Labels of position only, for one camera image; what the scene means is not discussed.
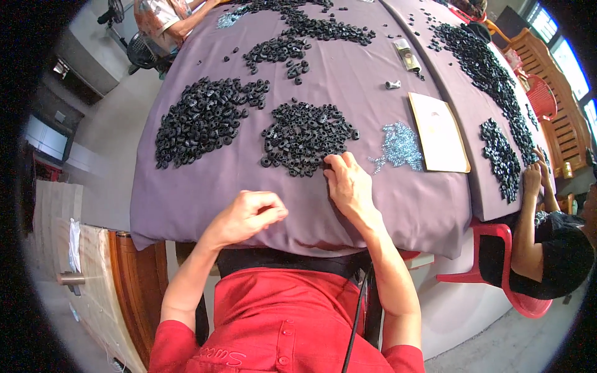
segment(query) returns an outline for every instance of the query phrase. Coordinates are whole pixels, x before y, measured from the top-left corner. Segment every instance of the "person in floral shirt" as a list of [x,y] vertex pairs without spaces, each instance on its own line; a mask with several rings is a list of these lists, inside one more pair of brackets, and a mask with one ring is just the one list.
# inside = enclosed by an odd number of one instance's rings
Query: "person in floral shirt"
[[227,1],[135,0],[135,21],[151,50],[165,57],[178,52],[207,12]]

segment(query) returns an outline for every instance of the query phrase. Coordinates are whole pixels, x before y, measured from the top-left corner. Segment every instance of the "purple tablecloth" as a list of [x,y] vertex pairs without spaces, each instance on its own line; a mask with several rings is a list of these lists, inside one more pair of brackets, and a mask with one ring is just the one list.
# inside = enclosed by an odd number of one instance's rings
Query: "purple tablecloth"
[[[469,174],[470,195],[472,201],[473,215],[487,221],[499,218],[515,211],[519,211],[522,205],[522,173],[524,165],[522,163],[521,153],[514,142],[510,133],[508,121],[502,115],[502,110],[486,93],[478,90],[471,85],[471,78],[462,70],[452,52],[442,50],[440,52],[432,51],[427,48],[431,44],[433,31],[429,30],[430,24],[427,24],[427,16],[424,13],[431,13],[439,22],[451,24],[459,27],[463,22],[454,13],[445,6],[432,0],[383,0],[389,12],[394,16],[398,24],[402,25],[411,41],[411,47],[417,48],[420,56],[426,63],[429,74],[433,77],[438,89],[444,98],[450,104],[463,137],[466,153],[469,157],[471,172]],[[409,14],[413,14],[414,25],[410,26]],[[508,62],[495,45],[489,44],[489,47],[496,56],[498,62],[510,73],[512,79],[516,82],[515,94],[519,105],[522,107],[522,115],[527,121],[527,126],[531,130],[533,140],[544,149],[549,158],[549,148],[547,140],[541,126],[539,131],[532,125],[527,117],[525,104],[529,104],[527,95],[514,75],[514,71],[509,67]],[[521,182],[518,198],[511,204],[502,199],[499,191],[499,184],[495,176],[491,174],[490,162],[481,155],[485,142],[479,138],[479,125],[487,119],[493,118],[501,127],[503,134],[508,139],[512,149],[518,157],[521,164]],[[555,180],[553,174],[551,177],[552,186],[555,190]]]
[[[348,150],[372,174],[374,164],[367,157],[381,156],[384,134],[381,128],[396,121],[415,127],[408,92],[445,98],[440,96],[432,79],[423,82],[405,71],[392,48],[396,38],[388,39],[387,34],[406,34],[383,4],[338,0],[334,5],[338,22],[368,26],[377,32],[377,38],[367,47],[309,38],[313,48],[307,51],[305,60],[309,62],[310,72],[302,76],[300,86],[286,78],[287,68],[283,63],[260,63],[259,73],[251,76],[241,57],[255,44],[279,36],[288,27],[280,20],[280,14],[272,11],[246,14],[232,27],[216,29],[223,9],[231,7],[225,5],[210,12],[193,31],[160,89],[137,149],[130,211],[131,236],[137,249],[164,239],[196,241],[216,214],[240,190],[248,189],[277,193],[289,215],[283,222],[244,242],[245,246],[269,246],[315,257],[335,257],[362,250],[364,241],[329,200],[320,169],[312,178],[292,178],[283,167],[260,166],[263,156],[260,133],[273,122],[271,110],[290,103],[293,96],[317,106],[337,105],[346,120],[361,131],[360,140],[346,142]],[[343,6],[349,10],[336,10]],[[331,12],[322,14],[321,7],[313,4],[303,8],[319,19],[329,17]],[[240,51],[232,54],[235,47]],[[229,56],[230,61],[222,62],[224,56]],[[267,94],[267,106],[264,110],[250,108],[250,116],[242,120],[232,145],[208,153],[192,165],[155,169],[155,136],[161,116],[177,103],[187,84],[203,76],[212,80],[238,76],[243,84],[258,78],[269,79],[272,89]],[[384,88],[384,82],[397,79],[402,81],[402,88]],[[476,95],[468,82],[461,84],[466,94]],[[399,168],[386,164],[373,176],[373,196],[397,247],[448,258],[460,255],[461,237],[471,218],[466,175],[415,172],[408,164]]]

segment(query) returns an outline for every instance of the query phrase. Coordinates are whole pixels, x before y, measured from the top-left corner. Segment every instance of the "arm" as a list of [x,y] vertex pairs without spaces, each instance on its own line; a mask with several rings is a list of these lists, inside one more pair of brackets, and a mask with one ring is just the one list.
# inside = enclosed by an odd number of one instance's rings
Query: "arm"
[[541,151],[539,145],[536,149],[533,149],[533,153],[537,155],[539,161],[537,162],[541,168],[541,185],[545,189],[545,195],[543,203],[545,204],[545,212],[550,213],[554,211],[560,211],[558,200],[556,199],[556,193],[553,190],[551,181],[549,180],[549,167],[545,161],[545,155]]
[[195,332],[195,309],[221,249],[206,242],[203,237],[197,242],[166,289],[160,322],[177,320]]
[[219,4],[219,0],[207,0],[205,5],[197,12],[191,14],[187,19],[175,22],[172,26],[166,29],[166,33],[176,39],[185,40],[187,34],[195,28],[205,18],[207,12],[212,10]]
[[521,214],[512,238],[511,263],[514,272],[538,282],[543,277],[543,245],[535,243],[535,209],[540,187],[540,167],[529,165],[524,174]]
[[407,344],[421,349],[421,310],[413,280],[373,205],[371,176],[349,152],[329,155],[324,171],[330,197],[359,230],[371,254],[381,306],[385,311],[382,351]]
[[191,2],[187,1],[187,5],[191,9],[191,11],[194,11],[195,9],[197,9],[198,6],[200,6],[201,4],[203,4],[205,1],[206,0],[193,0]]
[[378,228],[364,229],[361,234],[373,261],[377,291],[385,311],[381,350],[401,344],[421,349],[421,308],[404,260],[383,223]]
[[249,239],[287,215],[288,210],[275,193],[241,191],[207,227],[170,282],[162,300],[160,322],[180,321],[195,331],[195,309],[220,250]]

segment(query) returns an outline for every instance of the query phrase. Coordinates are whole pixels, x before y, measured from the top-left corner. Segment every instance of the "person in black shirt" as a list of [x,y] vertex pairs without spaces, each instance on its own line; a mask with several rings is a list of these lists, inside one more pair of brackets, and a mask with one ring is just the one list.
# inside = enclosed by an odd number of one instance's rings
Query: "person in black shirt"
[[[535,149],[539,161],[524,173],[522,209],[487,223],[502,223],[512,231],[510,288],[520,294],[548,300],[576,290],[587,278],[595,261],[597,246],[597,187],[591,186],[582,217],[560,211],[549,181],[543,152]],[[543,185],[545,211],[536,213]],[[504,242],[481,236],[479,271],[483,280],[501,287]]]

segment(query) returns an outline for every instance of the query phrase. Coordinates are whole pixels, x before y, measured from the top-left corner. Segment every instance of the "cable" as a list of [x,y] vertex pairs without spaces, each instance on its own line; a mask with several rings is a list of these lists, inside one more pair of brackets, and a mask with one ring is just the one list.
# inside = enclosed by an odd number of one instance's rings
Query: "cable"
[[356,304],[356,315],[355,315],[355,322],[352,326],[352,333],[350,334],[350,341],[348,342],[348,349],[346,350],[346,356],[344,357],[344,365],[342,366],[342,373],[346,373],[348,369],[348,361],[350,361],[350,354],[352,353],[352,345],[355,343],[355,335],[356,335],[356,327],[359,324],[359,315],[361,314],[361,302],[363,300],[364,290],[369,285],[369,281],[371,280],[371,275],[373,274],[373,263],[369,266],[369,270],[367,270],[367,274],[365,275],[365,279],[363,280],[363,284],[361,285],[361,291],[359,292],[359,301]]

